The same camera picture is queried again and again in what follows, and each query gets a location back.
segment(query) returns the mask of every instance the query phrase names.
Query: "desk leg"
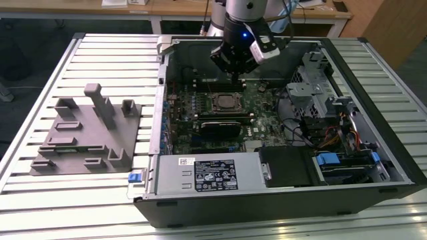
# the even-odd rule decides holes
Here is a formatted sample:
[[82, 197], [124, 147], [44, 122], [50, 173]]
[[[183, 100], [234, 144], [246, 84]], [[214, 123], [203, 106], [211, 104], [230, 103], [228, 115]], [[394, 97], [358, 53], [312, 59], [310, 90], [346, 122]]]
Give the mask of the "desk leg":
[[327, 33], [328, 38], [339, 38], [348, 19], [336, 19], [331, 30]]
[[162, 16], [150, 16], [152, 34], [162, 34]]

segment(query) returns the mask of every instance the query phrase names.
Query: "blue drive latch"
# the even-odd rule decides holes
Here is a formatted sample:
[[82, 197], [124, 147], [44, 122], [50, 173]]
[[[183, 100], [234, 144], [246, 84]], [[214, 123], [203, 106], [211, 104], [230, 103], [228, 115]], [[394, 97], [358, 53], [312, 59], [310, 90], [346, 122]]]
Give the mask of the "blue drive latch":
[[320, 153], [315, 159], [318, 160], [318, 164], [340, 164], [340, 159], [336, 153]]

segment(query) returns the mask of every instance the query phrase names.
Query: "warning symbol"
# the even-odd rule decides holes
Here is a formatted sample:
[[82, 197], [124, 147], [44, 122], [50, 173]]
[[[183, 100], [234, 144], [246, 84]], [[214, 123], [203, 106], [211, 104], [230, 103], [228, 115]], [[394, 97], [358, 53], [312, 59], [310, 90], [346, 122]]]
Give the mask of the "warning symbol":
[[202, 174], [198, 174], [195, 180], [196, 180], [196, 181], [203, 181], [203, 180], [204, 180], [203, 175], [202, 175]]

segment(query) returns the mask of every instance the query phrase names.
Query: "table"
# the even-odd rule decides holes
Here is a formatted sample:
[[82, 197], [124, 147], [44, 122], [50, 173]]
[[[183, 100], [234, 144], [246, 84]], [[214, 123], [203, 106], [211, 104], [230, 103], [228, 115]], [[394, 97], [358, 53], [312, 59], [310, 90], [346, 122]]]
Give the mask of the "table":
[[[127, 8], [103, 9], [103, 0], [3, 0], [0, 18], [27, 19], [86, 19], [86, 20], [148, 20], [154, 34], [162, 34], [162, 21], [203, 21], [206, 2], [194, 0], [150, 0], [147, 5]], [[210, 20], [211, 7], [207, 11]], [[327, 36], [339, 37], [350, 12], [296, 9], [292, 14], [296, 24], [332, 25]]]
[[[58, 114], [52, 106], [60, 97], [74, 96], [79, 104], [84, 103], [82, 96], [87, 83], [103, 85], [103, 94], [112, 103], [134, 99], [143, 105], [132, 168], [148, 166], [147, 139], [156, 103], [154, 96], [146, 95], [140, 89], [158, 85], [159, 69], [144, 66], [162, 61], [158, 58], [158, 38], [144, 34], [80, 34], [72, 39], [0, 161], [0, 236], [8, 240], [140, 240], [144, 237], [152, 240], [284, 239], [296, 236], [310, 240], [423, 239], [427, 233], [423, 225], [427, 220], [427, 189], [351, 215], [156, 229], [127, 197], [128, 173], [28, 174]], [[424, 105], [368, 43], [360, 43], [356, 38], [331, 41], [427, 173]], [[139, 47], [126, 48], [130, 43], [139, 44]], [[348, 94], [340, 77], [336, 74], [332, 77], [343, 94]]]

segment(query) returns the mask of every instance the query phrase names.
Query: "blue tab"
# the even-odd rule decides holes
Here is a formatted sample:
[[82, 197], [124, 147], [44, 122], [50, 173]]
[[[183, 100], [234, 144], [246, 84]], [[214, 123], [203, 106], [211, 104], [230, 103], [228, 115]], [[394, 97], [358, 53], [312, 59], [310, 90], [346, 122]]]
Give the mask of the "blue tab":
[[340, 159], [336, 153], [320, 153], [319, 156], [315, 157], [318, 160], [318, 164], [340, 164]]
[[376, 152], [371, 153], [371, 157], [372, 157], [375, 163], [378, 163], [380, 161], [380, 156], [379, 156], [379, 154]]
[[143, 174], [140, 173], [130, 173], [127, 182], [130, 184], [142, 183], [143, 182]]
[[322, 156], [316, 156], [315, 159], [318, 160], [318, 164], [319, 164], [319, 165], [326, 164], [326, 162], [323, 161]]

